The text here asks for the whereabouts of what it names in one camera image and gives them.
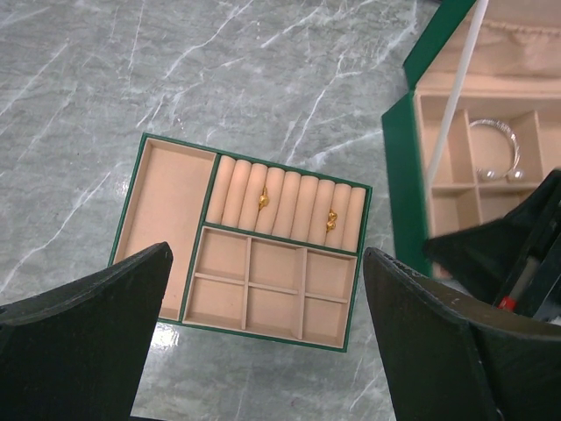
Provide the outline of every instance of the ring roll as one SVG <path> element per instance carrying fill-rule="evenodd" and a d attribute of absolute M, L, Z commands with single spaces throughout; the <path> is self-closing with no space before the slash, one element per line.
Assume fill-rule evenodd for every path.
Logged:
<path fill-rule="evenodd" d="M 207 222 L 211 222 L 212 224 L 220 224 L 222 222 L 222 214 L 224 213 L 226 196 L 228 196 L 231 174 L 234 172 L 235 165 L 236 160 L 230 156 L 222 155 L 220 157 L 217 176 L 214 180 L 212 196 L 210 196 L 209 208 L 207 209 Z"/>
<path fill-rule="evenodd" d="M 343 243 L 344 222 L 347 217 L 347 208 L 349 207 L 349 199 L 351 198 L 351 186 L 348 184 L 337 184 L 333 191 L 333 200 L 331 208 L 337 213 L 337 221 L 335 228 L 325 236 L 325 246 L 332 248 L 341 248 Z"/>
<path fill-rule="evenodd" d="M 238 228 L 240 230 L 253 231 L 255 229 L 259 213 L 259 198 L 263 194 L 265 180 L 266 166 L 263 164 L 253 164 L 249 180 L 247 181 L 247 189 L 245 189 L 242 213 L 239 216 Z"/>
<path fill-rule="evenodd" d="M 330 213 L 331 201 L 333 200 L 333 191 L 335 183 L 331 180 L 320 180 L 317 184 L 316 201 L 314 202 L 314 210 L 312 211 L 312 220 L 309 226 L 308 242 L 323 246 L 325 243 L 325 235 L 327 234 L 327 220 Z"/>
<path fill-rule="evenodd" d="M 284 183 L 284 170 L 269 168 L 266 173 L 266 193 L 269 204 L 259 211 L 257 216 L 256 232 L 270 234 L 273 231 L 274 219 L 277 216 L 279 202 L 281 201 L 282 184 Z"/>
<path fill-rule="evenodd" d="M 349 199 L 349 209 L 344 222 L 343 244 L 341 248 L 349 252 L 357 251 L 359 242 L 360 224 L 362 222 L 362 211 L 365 206 L 366 190 L 353 187 Z"/>
<path fill-rule="evenodd" d="M 231 175 L 230 187 L 228 188 L 228 196 L 224 205 L 224 214 L 222 215 L 222 225 L 238 226 L 239 216 L 242 212 L 244 204 L 245 189 L 247 188 L 247 180 L 249 173 L 252 171 L 252 164 L 248 161 L 237 160 L 234 171 Z"/>
<path fill-rule="evenodd" d="M 295 217 L 296 200 L 300 188 L 300 174 L 288 171 L 284 175 L 282 192 L 280 193 L 279 210 L 274 220 L 273 235 L 277 237 L 290 237 L 292 222 Z"/>
<path fill-rule="evenodd" d="M 296 241 L 306 241 L 308 239 L 309 224 L 312 220 L 318 183 L 317 177 L 312 175 L 305 175 L 300 180 L 295 220 L 292 223 L 292 231 L 290 232 L 291 239 Z"/>

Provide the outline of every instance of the silver bracelet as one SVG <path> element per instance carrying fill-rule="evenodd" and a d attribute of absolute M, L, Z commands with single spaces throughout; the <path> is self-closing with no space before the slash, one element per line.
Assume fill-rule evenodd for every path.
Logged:
<path fill-rule="evenodd" d="M 520 145 L 518 144 L 515 132 L 509 125 L 494 118 L 474 120 L 470 123 L 470 128 L 476 125 L 488 125 L 489 127 L 493 127 L 499 132 L 502 132 L 508 139 L 513 152 L 512 164 L 508 171 L 504 173 L 497 173 L 492 168 L 475 168 L 479 180 L 482 182 L 494 182 L 500 180 L 501 178 L 507 178 L 511 182 L 522 181 L 524 178 L 524 172 L 521 169 L 518 169 L 518 163 L 520 162 Z"/>

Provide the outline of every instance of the gray marble surface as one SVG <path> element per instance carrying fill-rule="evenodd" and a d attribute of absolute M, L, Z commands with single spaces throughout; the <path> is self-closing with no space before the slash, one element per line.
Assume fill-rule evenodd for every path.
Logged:
<path fill-rule="evenodd" d="M 373 185 L 424 0 L 0 2 L 0 304 L 103 268 L 142 131 Z M 158 325 L 133 413 L 394 419 L 359 280 L 345 354 Z"/>

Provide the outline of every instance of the jewelry box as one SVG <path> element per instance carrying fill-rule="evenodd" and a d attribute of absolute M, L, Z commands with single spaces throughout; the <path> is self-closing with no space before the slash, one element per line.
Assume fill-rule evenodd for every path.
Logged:
<path fill-rule="evenodd" d="M 166 241 L 160 321 L 344 352 L 371 196 L 145 133 L 110 264 Z"/>
<path fill-rule="evenodd" d="M 444 274 L 423 257 L 424 240 L 504 216 L 561 166 L 561 2 L 489 0 L 425 188 L 476 7 L 442 3 L 403 64 L 409 93 L 382 118 L 395 254 L 425 275 Z M 516 148 L 515 171 L 498 176 L 513 167 Z"/>

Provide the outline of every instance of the white cable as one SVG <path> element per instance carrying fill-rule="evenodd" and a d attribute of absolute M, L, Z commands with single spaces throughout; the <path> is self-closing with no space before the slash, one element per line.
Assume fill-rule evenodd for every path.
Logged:
<path fill-rule="evenodd" d="M 472 59 L 473 49 L 475 48 L 475 43 L 477 42 L 479 30 L 483 24 L 483 17 L 485 16 L 488 4 L 489 0 L 478 0 L 477 5 L 475 6 L 472 24 L 470 25 L 470 29 L 465 39 L 462 55 L 459 58 L 456 79 L 454 79 L 454 84 L 452 85 L 452 90 L 450 96 L 448 97 L 446 108 L 444 109 L 444 117 L 442 119 L 442 125 L 440 126 L 440 133 L 438 134 L 435 150 L 432 153 L 429 168 L 427 169 L 424 184 L 425 195 L 427 197 L 430 195 L 430 186 L 432 186 L 432 183 L 435 180 L 435 175 L 437 174 L 438 164 L 440 164 L 440 159 L 442 158 L 444 145 L 446 145 L 446 139 L 448 138 L 448 131 L 450 130 L 452 119 L 454 118 L 454 112 L 458 106 L 459 94 L 462 90 L 462 86 L 464 85 L 465 74 L 467 73 L 467 68 L 469 67 Z"/>

